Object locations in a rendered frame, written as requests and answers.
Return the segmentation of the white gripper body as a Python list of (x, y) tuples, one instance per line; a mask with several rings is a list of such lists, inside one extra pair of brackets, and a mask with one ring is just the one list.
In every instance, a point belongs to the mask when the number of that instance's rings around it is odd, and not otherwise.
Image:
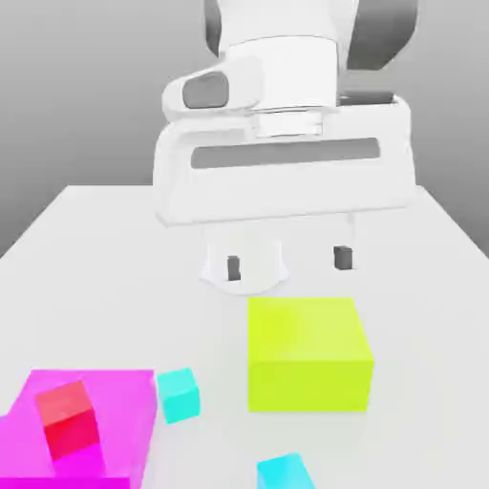
[(250, 112), (168, 124), (155, 151), (167, 225), (396, 208), (414, 196), (409, 105)]

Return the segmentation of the small cyan cube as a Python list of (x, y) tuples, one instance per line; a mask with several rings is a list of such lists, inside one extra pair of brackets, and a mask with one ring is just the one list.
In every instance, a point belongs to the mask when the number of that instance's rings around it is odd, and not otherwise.
[(180, 422), (201, 413), (200, 389), (190, 368), (158, 374), (157, 387), (167, 424)]
[(257, 489), (316, 489), (298, 453), (257, 463)]

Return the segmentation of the small red cube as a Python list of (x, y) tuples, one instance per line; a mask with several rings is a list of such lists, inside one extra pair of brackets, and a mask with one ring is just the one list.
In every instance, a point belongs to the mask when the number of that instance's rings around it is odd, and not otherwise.
[(95, 409), (81, 380), (39, 393), (34, 400), (53, 460), (99, 443)]

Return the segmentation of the large lime box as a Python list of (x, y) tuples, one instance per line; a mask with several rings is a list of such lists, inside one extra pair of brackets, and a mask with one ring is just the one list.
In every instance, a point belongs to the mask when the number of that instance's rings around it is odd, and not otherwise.
[(251, 412), (364, 412), (373, 355), (352, 298), (248, 300)]

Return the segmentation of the large magenta box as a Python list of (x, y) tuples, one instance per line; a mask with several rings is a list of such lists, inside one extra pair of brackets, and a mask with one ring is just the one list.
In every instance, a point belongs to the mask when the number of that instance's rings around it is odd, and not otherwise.
[[(53, 460), (34, 397), (81, 380), (98, 444)], [(140, 489), (157, 411), (150, 370), (33, 370), (0, 416), (0, 489)]]

